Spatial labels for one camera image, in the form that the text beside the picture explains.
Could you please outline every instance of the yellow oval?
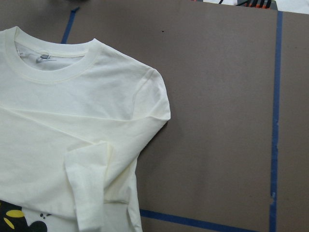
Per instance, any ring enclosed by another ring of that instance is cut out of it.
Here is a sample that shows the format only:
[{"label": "yellow oval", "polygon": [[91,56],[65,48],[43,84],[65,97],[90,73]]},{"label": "yellow oval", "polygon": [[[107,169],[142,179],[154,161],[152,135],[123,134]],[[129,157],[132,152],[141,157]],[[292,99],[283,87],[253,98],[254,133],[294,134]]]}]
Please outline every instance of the yellow oval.
[{"label": "yellow oval", "polygon": [[6,212],[6,215],[7,216],[9,216],[9,217],[12,217],[12,218],[22,218],[22,217],[24,217],[25,215],[24,215],[24,213],[23,213],[23,211],[21,211],[21,210],[10,210],[10,211],[8,211],[8,212]]},{"label": "yellow oval", "polygon": [[9,225],[9,227],[11,227],[13,230],[15,230],[15,227],[14,227],[14,225],[10,222],[10,220],[9,219],[7,219],[7,218],[3,218],[4,219],[4,221],[6,222],[6,224],[8,224]]}]

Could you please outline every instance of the t-shirt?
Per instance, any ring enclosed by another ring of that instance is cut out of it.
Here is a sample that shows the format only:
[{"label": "t-shirt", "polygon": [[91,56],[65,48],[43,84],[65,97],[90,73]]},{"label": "t-shirt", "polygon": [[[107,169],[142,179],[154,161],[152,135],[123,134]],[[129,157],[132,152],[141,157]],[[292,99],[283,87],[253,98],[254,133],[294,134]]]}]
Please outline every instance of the t-shirt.
[{"label": "t-shirt", "polygon": [[160,73],[97,39],[0,31],[2,228],[141,232],[139,153],[170,119]]}]

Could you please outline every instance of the shirt sleeve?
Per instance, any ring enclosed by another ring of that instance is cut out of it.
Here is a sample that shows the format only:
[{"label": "shirt sleeve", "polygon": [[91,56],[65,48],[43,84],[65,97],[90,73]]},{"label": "shirt sleeve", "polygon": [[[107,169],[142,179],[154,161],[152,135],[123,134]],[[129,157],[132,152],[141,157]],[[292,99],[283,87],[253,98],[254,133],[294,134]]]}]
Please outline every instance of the shirt sleeve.
[{"label": "shirt sleeve", "polygon": [[104,231],[105,192],[119,194],[117,188],[111,188],[112,184],[170,119],[166,88],[157,70],[150,69],[146,73],[132,99],[134,109],[130,120],[23,112],[50,128],[61,129],[81,141],[90,141],[86,145],[80,142],[79,146],[64,153],[64,168],[82,232]]}]

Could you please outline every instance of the cartoon character print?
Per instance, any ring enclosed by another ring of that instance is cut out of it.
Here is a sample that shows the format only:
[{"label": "cartoon character print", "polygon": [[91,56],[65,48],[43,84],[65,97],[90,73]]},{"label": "cartoon character print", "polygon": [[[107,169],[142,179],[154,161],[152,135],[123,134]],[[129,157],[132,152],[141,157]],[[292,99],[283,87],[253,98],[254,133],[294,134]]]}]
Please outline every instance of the cartoon character print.
[{"label": "cartoon character print", "polygon": [[22,207],[0,201],[0,232],[47,232],[47,226],[42,221],[28,226]]}]

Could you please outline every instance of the blue painter's tape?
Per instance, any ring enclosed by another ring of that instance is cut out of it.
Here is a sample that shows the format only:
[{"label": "blue painter's tape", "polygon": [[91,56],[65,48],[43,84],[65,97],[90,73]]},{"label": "blue painter's tape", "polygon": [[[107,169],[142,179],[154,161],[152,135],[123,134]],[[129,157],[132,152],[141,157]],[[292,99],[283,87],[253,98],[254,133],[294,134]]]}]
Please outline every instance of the blue painter's tape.
[{"label": "blue painter's tape", "polygon": [[69,33],[71,31],[71,27],[73,25],[73,21],[74,21],[74,18],[75,18],[75,14],[76,14],[76,12],[78,10],[79,10],[79,7],[76,7],[74,10],[71,10],[69,21],[68,21],[68,24],[67,24],[67,28],[64,31],[64,35],[62,37],[62,41],[61,41],[62,44],[66,44],[67,43],[67,40],[68,40],[68,37],[69,37]]},{"label": "blue painter's tape", "polygon": [[275,232],[276,225],[277,225],[277,181],[278,181],[278,140],[279,140],[282,18],[283,18],[283,12],[278,11],[276,56],[275,56],[273,121],[272,121],[272,145],[271,145],[270,196],[273,201],[270,205],[270,211],[269,211],[269,232]]},{"label": "blue painter's tape", "polygon": [[237,227],[231,227],[231,226],[225,226],[221,224],[216,224],[212,222],[206,222],[206,221],[200,221],[190,218],[184,218],[169,214],[162,214],[157,213],[149,210],[143,210],[140,209],[140,215],[145,218],[152,218],[162,221],[168,221],[173,223],[178,223],[186,226],[193,226],[193,227],[199,227],[203,229],[213,230],[213,231],[220,231],[220,232],[254,232],[251,230],[241,229]]}]

